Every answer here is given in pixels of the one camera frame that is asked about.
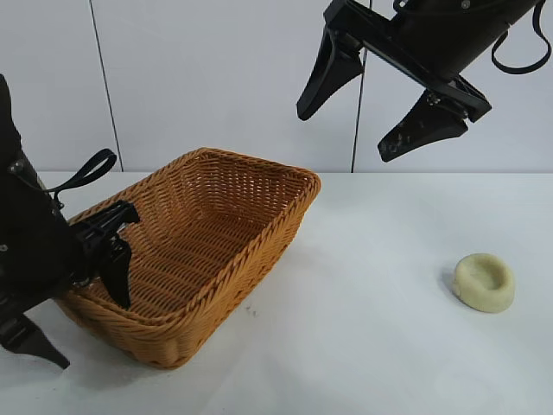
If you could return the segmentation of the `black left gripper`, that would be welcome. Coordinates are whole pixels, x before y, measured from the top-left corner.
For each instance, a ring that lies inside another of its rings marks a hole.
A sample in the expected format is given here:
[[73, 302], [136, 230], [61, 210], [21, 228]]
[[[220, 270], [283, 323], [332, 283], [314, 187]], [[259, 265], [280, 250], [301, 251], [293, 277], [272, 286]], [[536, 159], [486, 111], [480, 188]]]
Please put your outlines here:
[[75, 285], [100, 278], [111, 299], [130, 308], [131, 248], [118, 232], [139, 221], [134, 205], [116, 201], [69, 224], [59, 199], [64, 190], [98, 180], [116, 160], [102, 149], [68, 181], [42, 188], [20, 138], [1, 136], [1, 344], [11, 353], [70, 366], [25, 313]]

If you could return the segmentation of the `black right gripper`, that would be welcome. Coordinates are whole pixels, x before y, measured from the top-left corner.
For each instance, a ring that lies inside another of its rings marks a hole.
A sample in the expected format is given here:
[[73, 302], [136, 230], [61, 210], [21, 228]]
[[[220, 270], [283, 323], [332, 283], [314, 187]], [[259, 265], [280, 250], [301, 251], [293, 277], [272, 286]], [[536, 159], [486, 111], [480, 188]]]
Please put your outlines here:
[[542, 1], [396, 1], [391, 19], [357, 1], [333, 1], [308, 82], [296, 102], [310, 119], [346, 83], [363, 72], [362, 48], [407, 75], [426, 91], [378, 143], [383, 162], [467, 131], [490, 111], [486, 97], [461, 73], [487, 48], [498, 49], [509, 29], [533, 14], [543, 38]]

